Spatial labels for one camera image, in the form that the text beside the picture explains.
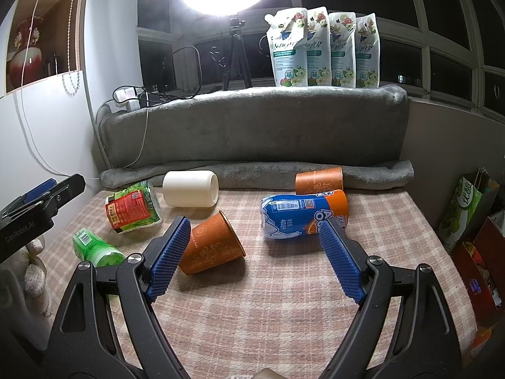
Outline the green paper bag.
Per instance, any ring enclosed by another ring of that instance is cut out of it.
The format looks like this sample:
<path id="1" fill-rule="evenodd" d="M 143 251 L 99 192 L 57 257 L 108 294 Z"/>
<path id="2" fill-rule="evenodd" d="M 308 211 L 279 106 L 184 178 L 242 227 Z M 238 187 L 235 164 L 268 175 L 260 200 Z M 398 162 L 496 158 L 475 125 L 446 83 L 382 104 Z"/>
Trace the green paper bag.
<path id="1" fill-rule="evenodd" d="M 498 195 L 500 185 L 485 168 L 461 175 L 437 228 L 447 253 L 471 240 L 480 229 Z"/>

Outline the orange paper cup far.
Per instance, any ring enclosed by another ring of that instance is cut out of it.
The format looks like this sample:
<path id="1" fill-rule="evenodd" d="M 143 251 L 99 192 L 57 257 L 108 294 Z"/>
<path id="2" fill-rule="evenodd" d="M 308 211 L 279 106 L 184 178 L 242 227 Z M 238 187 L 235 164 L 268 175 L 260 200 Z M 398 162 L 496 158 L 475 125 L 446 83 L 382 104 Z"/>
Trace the orange paper cup far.
<path id="1" fill-rule="evenodd" d="M 316 194 L 343 189 L 343 169 L 334 167 L 298 173 L 294 182 L 297 194 Z"/>

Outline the blue orange drink cup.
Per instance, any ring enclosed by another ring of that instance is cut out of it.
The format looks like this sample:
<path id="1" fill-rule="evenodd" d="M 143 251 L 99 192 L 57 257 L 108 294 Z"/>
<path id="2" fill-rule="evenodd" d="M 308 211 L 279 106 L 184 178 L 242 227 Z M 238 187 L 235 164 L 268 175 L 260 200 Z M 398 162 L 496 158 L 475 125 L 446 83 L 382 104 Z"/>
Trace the blue orange drink cup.
<path id="1" fill-rule="evenodd" d="M 343 190 L 316 194 L 278 194 L 262 199 L 264 236 L 286 240 L 317 234 L 320 223 L 336 219 L 341 228 L 348 224 L 348 198 Z"/>

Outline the orange paper cup near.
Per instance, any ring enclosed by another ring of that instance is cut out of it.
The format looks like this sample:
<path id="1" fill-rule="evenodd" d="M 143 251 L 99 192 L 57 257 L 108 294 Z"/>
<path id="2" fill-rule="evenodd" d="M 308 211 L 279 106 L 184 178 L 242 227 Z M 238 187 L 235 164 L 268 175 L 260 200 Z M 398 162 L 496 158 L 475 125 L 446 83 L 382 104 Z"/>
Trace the orange paper cup near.
<path id="1" fill-rule="evenodd" d="M 245 256 L 236 232 L 220 210 L 192 229 L 179 267 L 185 275 L 194 275 Z"/>

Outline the orange paper cup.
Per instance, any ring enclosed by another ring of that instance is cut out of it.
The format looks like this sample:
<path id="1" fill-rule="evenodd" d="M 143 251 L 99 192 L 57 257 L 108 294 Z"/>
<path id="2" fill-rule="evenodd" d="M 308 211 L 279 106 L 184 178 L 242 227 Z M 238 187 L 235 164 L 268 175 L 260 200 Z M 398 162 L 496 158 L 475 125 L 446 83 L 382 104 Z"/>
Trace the orange paper cup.
<path id="1" fill-rule="evenodd" d="M 220 210 L 192 229 L 179 267 L 185 275 L 194 275 L 245 256 L 236 232 Z"/>
<path id="2" fill-rule="evenodd" d="M 297 194 L 316 194 L 343 189 L 343 169 L 334 167 L 298 173 L 294 182 Z"/>

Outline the green plastic bottle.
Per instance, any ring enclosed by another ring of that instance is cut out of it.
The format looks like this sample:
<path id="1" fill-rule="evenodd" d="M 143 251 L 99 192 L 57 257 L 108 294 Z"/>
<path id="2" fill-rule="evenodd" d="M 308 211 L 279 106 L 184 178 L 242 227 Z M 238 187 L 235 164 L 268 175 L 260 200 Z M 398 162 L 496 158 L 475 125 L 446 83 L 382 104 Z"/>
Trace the green plastic bottle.
<path id="1" fill-rule="evenodd" d="M 86 228 L 74 234 L 73 249 L 80 261 L 88 261 L 95 267 L 118 265 L 125 259 L 125 255 L 114 245 L 102 240 Z"/>

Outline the white power strip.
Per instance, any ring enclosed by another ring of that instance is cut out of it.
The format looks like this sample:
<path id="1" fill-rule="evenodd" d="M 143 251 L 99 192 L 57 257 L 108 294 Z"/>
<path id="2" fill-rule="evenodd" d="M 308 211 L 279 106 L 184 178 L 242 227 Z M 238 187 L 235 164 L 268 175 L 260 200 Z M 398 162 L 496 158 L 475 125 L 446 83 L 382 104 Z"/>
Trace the white power strip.
<path id="1" fill-rule="evenodd" d="M 125 108 L 126 111 L 138 111 L 140 106 L 139 95 L 134 87 L 118 88 L 112 94 L 119 108 Z"/>

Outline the red box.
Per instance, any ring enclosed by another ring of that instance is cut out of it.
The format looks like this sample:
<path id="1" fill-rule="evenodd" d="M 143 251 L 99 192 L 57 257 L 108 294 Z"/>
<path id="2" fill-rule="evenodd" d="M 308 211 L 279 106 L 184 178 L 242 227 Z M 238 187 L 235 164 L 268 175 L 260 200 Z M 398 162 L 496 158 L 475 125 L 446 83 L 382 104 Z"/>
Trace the red box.
<path id="1" fill-rule="evenodd" d="M 504 235 L 488 217 L 472 242 L 451 253 L 478 325 L 489 327 L 504 312 Z"/>

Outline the plaid tablecloth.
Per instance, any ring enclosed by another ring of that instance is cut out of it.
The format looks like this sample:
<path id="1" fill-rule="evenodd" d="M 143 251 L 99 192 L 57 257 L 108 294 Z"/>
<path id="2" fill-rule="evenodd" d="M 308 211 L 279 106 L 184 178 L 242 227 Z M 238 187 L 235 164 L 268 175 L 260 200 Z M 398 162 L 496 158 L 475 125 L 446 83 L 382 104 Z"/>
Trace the plaid tablecloth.
<path id="1" fill-rule="evenodd" d="M 224 191 L 227 216 L 246 255 L 196 275 L 175 273 L 153 305 L 163 331 L 193 378 L 250 376 L 270 368 L 316 378 L 341 344 L 357 304 L 347 297 L 318 237 L 268 240 L 263 191 Z M 452 312 L 462 351 L 477 331 L 470 298 L 434 230 L 403 189 L 353 191 L 348 236 L 370 255 L 412 269 L 432 266 Z"/>

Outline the grey fleece blanket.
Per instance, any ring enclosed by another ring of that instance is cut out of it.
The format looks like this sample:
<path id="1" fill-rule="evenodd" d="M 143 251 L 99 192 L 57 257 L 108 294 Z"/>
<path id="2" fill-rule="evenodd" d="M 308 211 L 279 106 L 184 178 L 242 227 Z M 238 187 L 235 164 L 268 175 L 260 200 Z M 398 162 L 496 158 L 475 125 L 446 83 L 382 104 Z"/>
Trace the grey fleece blanket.
<path id="1" fill-rule="evenodd" d="M 160 185 L 171 170 L 209 169 L 222 188 L 291 190 L 298 173 L 340 167 L 346 188 L 389 190 L 414 178 L 401 158 L 408 118 L 395 85 L 203 94 L 104 117 L 100 181 Z"/>

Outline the detergent refill pouch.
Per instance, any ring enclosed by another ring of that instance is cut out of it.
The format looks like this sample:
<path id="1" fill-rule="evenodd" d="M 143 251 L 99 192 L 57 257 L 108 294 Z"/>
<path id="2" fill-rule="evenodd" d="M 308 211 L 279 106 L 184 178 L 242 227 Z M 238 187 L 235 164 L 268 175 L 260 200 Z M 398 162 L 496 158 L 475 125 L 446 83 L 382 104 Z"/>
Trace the detergent refill pouch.
<path id="1" fill-rule="evenodd" d="M 378 88 L 380 81 L 380 37 L 374 13 L 356 19 L 356 87 Z"/>
<path id="2" fill-rule="evenodd" d="M 330 22 L 325 7 L 307 11 L 306 59 L 308 86 L 331 85 Z"/>
<path id="3" fill-rule="evenodd" d="M 354 12 L 333 12 L 330 20 L 331 83 L 334 87 L 356 87 Z"/>
<path id="4" fill-rule="evenodd" d="M 266 14 L 266 38 L 277 87 L 307 87 L 307 10 L 289 8 Z"/>

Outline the black tripod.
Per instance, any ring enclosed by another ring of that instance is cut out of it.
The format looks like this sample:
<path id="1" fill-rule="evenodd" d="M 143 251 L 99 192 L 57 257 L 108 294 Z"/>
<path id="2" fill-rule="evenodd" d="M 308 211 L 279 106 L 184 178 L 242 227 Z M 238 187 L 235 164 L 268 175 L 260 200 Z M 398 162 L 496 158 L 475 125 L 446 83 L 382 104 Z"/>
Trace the black tripod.
<path id="1" fill-rule="evenodd" d="M 251 88 L 253 81 L 249 64 L 247 60 L 246 49 L 242 36 L 242 28 L 245 26 L 245 21 L 238 18 L 237 15 L 229 19 L 229 38 L 230 38 L 230 52 L 229 56 L 225 58 L 224 72 L 223 72 L 223 90 L 229 90 L 229 83 L 231 81 L 231 69 L 233 60 L 236 58 L 239 65 L 239 71 L 242 75 L 245 88 Z"/>

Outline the white plastic cup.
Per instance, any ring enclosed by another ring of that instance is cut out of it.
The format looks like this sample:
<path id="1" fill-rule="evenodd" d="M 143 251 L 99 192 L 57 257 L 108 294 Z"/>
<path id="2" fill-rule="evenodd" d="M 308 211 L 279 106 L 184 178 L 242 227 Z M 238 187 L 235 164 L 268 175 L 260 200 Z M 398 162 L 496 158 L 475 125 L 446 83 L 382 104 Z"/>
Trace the white plastic cup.
<path id="1" fill-rule="evenodd" d="M 219 198 L 217 175 L 210 170 L 169 171 L 163 178 L 166 204 L 182 208 L 211 208 Z"/>

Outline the green red snack cup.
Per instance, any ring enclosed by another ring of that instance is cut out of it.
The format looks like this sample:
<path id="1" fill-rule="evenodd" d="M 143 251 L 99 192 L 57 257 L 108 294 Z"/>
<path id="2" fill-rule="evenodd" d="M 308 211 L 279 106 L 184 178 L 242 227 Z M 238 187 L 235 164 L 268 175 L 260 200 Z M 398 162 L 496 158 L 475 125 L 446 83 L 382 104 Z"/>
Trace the green red snack cup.
<path id="1" fill-rule="evenodd" d="M 110 194 L 104 210 L 112 229 L 118 234 L 162 222 L 156 192 L 149 181 L 140 181 Z"/>

